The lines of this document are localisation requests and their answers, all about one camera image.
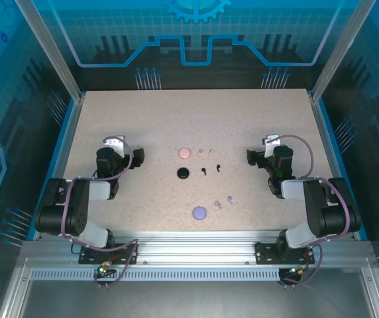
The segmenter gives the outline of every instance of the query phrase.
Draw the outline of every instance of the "blue circuit graphic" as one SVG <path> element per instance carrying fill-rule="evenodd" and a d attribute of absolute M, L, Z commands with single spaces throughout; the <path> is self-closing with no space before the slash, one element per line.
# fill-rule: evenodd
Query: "blue circuit graphic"
<path fill-rule="evenodd" d="M 169 13 L 174 13 L 177 19 L 183 18 L 185 22 L 200 20 L 207 22 L 216 19 L 217 13 L 225 12 L 225 5 L 230 5 L 229 0 L 165 0 Z"/>

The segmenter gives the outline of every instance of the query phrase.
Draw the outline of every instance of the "glass panel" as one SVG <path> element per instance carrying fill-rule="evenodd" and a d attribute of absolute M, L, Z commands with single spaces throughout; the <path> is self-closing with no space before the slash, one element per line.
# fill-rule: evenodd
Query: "glass panel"
<path fill-rule="evenodd" d="M 0 301 L 69 100 L 15 2 L 0 0 Z"/>
<path fill-rule="evenodd" d="M 366 233 L 379 256 L 379 1 L 326 89 L 335 132 Z"/>
<path fill-rule="evenodd" d="M 357 0 L 38 0 L 81 89 L 312 88 Z"/>

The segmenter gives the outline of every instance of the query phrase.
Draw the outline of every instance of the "speckled tabletop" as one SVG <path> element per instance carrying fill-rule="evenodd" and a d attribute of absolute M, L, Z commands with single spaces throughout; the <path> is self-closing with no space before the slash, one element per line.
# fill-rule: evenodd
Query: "speckled tabletop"
<path fill-rule="evenodd" d="M 87 92 L 65 178 L 92 175 L 103 138 L 121 134 L 131 147 L 144 147 L 145 162 L 120 178 L 114 200 L 89 203 L 89 218 L 111 230 L 248 231 L 304 221 L 304 203 L 276 199 L 266 171 L 246 162 L 246 149 L 261 149 L 267 134 L 305 138 L 315 156 L 312 176 L 331 177 L 303 89 Z M 307 148 L 288 138 L 282 144 L 294 150 L 294 175 L 305 174 Z M 178 156 L 182 147 L 192 151 L 187 160 Z M 203 156 L 196 156 L 199 149 Z M 210 149 L 215 153 L 208 156 Z M 188 179 L 177 177 L 181 167 L 189 169 Z M 207 210 L 202 221 L 191 214 L 197 206 Z"/>

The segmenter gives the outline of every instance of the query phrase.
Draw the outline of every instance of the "metal floor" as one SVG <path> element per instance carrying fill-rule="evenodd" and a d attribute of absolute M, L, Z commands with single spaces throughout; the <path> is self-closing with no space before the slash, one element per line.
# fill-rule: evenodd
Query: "metal floor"
<path fill-rule="evenodd" d="M 357 270 L 318 272 L 308 287 L 276 282 L 122 282 L 98 290 L 90 282 L 35 281 L 21 318 L 371 317 Z"/>

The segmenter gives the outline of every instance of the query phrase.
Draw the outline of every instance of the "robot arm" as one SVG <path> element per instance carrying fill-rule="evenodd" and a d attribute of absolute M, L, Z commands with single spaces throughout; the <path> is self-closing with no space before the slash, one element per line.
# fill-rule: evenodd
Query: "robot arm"
<path fill-rule="evenodd" d="M 115 149 L 105 147 L 97 151 L 98 178 L 116 176 L 129 164 L 129 155 L 120 156 Z M 144 149 L 133 150 L 130 169 L 140 167 L 144 162 Z M 70 182 L 65 179 L 48 180 L 39 210 L 35 218 L 35 227 L 41 233 L 59 235 L 64 210 L 66 192 Z M 115 247 L 113 233 L 87 219 L 88 202 L 114 199 L 119 190 L 118 179 L 109 181 L 76 180 L 70 194 L 66 233 L 80 242 L 99 248 Z"/>
<path fill-rule="evenodd" d="M 306 253 L 306 247 L 317 239 L 337 235 L 344 230 L 346 217 L 343 206 L 331 188 L 318 180 L 298 180 L 292 176 L 293 150 L 279 143 L 279 140 L 267 142 L 278 135 L 268 135 L 263 144 L 264 151 L 247 150 L 247 162 L 257 164 L 268 174 L 268 186 L 272 194 L 279 199 L 299 199 L 305 201 L 307 221 L 284 230 L 277 238 L 274 248 L 266 250 L 261 243 L 256 247 L 259 254 L 276 251 L 275 258 L 283 263 L 293 263 Z M 349 231 L 358 231 L 361 226 L 360 214 L 347 183 L 342 178 L 329 179 L 342 195 L 349 208 Z"/>

